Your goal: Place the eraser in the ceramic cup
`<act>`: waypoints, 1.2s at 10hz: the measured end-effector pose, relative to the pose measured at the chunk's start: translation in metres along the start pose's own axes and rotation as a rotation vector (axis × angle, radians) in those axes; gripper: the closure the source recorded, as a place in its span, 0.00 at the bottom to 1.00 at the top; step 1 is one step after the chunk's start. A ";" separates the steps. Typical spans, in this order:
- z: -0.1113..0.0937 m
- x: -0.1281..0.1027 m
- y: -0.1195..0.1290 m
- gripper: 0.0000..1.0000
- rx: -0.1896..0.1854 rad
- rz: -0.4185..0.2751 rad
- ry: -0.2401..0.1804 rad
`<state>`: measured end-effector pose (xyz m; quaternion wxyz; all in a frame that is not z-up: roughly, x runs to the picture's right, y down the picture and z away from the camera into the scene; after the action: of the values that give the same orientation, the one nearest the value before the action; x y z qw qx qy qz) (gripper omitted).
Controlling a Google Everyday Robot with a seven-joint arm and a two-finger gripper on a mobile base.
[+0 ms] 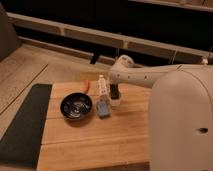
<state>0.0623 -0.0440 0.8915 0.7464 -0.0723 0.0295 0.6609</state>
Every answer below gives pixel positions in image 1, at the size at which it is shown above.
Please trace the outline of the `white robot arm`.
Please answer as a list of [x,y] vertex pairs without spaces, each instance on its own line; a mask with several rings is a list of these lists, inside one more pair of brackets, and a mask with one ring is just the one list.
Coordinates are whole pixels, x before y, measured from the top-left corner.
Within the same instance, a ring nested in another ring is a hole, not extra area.
[[109,80],[113,99],[120,83],[151,90],[150,171],[213,171],[213,65],[136,68],[122,55]]

